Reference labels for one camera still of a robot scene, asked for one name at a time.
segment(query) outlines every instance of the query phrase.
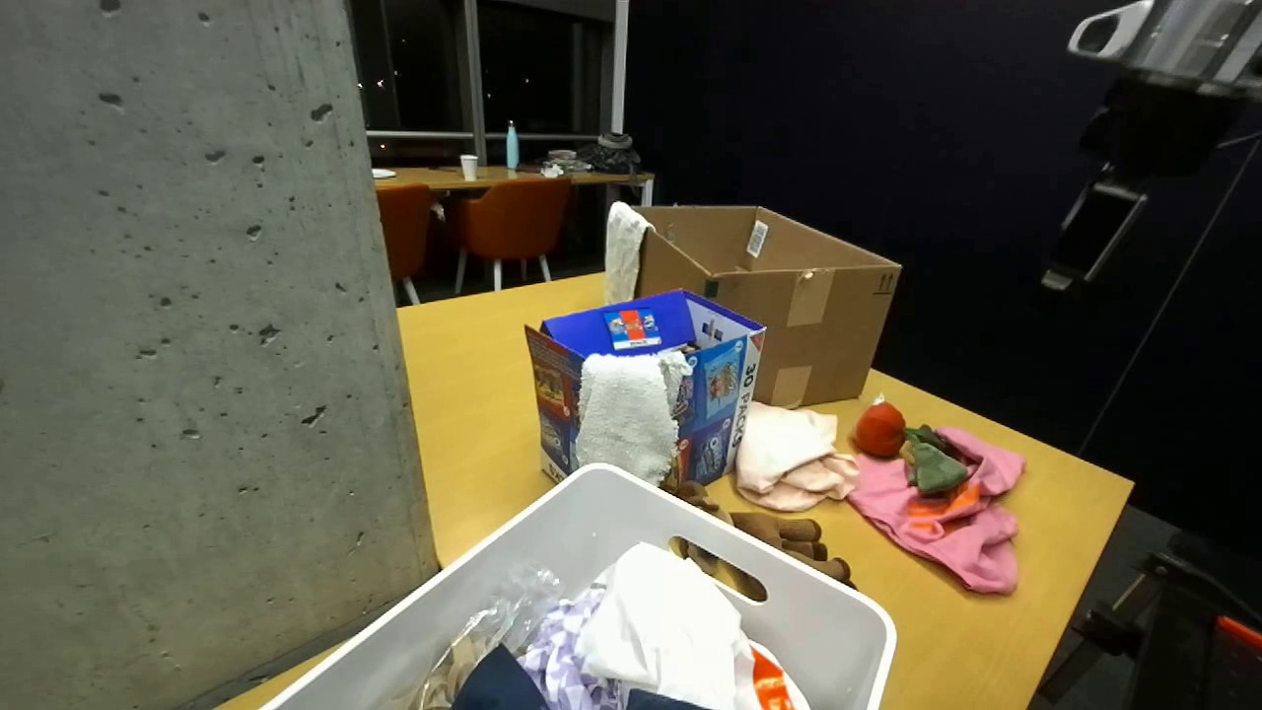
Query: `bottle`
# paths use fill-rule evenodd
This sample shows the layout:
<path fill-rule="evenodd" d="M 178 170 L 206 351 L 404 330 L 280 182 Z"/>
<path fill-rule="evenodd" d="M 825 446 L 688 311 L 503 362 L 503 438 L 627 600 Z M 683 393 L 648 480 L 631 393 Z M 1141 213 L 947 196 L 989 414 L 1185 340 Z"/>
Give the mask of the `bottle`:
<path fill-rule="evenodd" d="M 503 170 L 516 173 L 519 167 L 519 146 L 516 146 L 516 124 L 507 119 L 507 130 L 503 130 Z"/>

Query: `cardboard box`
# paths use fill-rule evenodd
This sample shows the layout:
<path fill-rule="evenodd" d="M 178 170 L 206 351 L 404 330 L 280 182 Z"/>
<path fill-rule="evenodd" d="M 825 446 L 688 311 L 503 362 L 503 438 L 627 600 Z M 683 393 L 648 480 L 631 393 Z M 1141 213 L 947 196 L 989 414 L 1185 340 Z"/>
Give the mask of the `cardboard box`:
<path fill-rule="evenodd" d="M 583 426 L 578 404 L 589 354 L 649 354 L 683 347 L 694 375 L 679 389 L 675 468 L 686 480 L 721 476 L 736 459 L 761 362 L 761 330 L 761 322 L 688 292 L 556 315 L 543 321 L 540 330 L 523 326 L 536 375 L 543 474 L 569 476 L 578 468 L 574 438 Z"/>
<path fill-rule="evenodd" d="M 758 404 L 857 397 L 897 263 L 761 205 L 637 211 L 637 295 L 686 288 L 767 326 Z"/>

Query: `desk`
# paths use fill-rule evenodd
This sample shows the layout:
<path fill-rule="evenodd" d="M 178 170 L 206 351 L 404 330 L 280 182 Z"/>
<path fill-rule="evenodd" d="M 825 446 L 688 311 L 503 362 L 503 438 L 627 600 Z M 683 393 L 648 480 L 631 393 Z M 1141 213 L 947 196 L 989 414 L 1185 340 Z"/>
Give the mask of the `desk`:
<path fill-rule="evenodd" d="M 519 326 L 591 307 L 600 295 L 600 276 L 578 276 L 399 311 L 443 562 L 456 562 L 546 489 L 536 467 L 533 375 Z M 1007 496 L 1007 510 L 1022 521 L 1014 539 L 1022 588 L 1007 600 L 961 593 L 940 570 L 887 546 L 847 505 L 808 513 L 825 525 L 828 549 L 857 570 L 861 593 L 879 600 L 897 626 L 887 708 L 1030 708 L 1133 484 L 879 372 L 866 375 L 863 397 L 815 411 L 838 414 L 838 426 L 847 426 L 871 393 L 897 404 L 912 424 L 961 426 L 1026 453 L 1026 476 Z M 721 510 L 744 510 L 730 480 L 711 484 L 711 492 Z"/>
<path fill-rule="evenodd" d="M 466 182 L 456 167 L 402 167 L 395 176 L 379 176 L 379 187 L 429 187 L 432 192 L 478 192 L 499 182 L 540 176 L 536 170 L 507 173 L 503 167 L 478 167 L 478 182 Z M 653 205 L 653 173 L 569 173 L 573 187 L 636 187 L 637 205 Z"/>

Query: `laundry basket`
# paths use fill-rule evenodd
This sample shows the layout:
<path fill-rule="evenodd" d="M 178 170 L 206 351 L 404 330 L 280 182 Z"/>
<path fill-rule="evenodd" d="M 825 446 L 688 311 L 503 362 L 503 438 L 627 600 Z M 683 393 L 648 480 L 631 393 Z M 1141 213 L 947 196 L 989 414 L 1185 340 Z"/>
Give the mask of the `laundry basket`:
<path fill-rule="evenodd" d="M 879 708 L 895 659 L 895 624 L 879 605 L 612 467 L 564 476 L 266 708 L 402 708 L 466 618 L 494 605 L 498 583 L 546 570 L 564 593 L 578 593 L 631 546 L 675 539 L 761 580 L 763 600 L 721 593 L 742 613 L 744 637 L 786 662 L 815 710 Z"/>

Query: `gray concrete wall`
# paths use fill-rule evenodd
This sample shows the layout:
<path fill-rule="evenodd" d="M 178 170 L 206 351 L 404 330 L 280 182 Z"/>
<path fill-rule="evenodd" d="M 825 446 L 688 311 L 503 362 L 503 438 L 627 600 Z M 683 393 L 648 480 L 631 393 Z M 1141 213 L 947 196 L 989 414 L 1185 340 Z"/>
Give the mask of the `gray concrete wall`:
<path fill-rule="evenodd" d="M 427 572 L 339 0 L 0 6 L 0 708 L 180 708 Z"/>

